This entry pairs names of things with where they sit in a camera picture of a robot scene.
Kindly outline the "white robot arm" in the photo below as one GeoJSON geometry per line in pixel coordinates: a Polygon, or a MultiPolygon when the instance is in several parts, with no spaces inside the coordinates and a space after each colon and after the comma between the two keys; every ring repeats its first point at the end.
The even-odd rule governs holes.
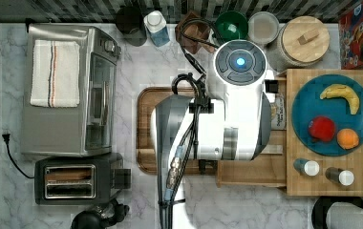
{"type": "Polygon", "coordinates": [[[182,187],[188,159],[252,160],[267,146],[271,130],[267,59],[257,45],[222,44],[207,71],[191,55],[186,58],[201,77],[175,77],[173,94],[151,115],[161,229],[191,228],[182,187]]]}

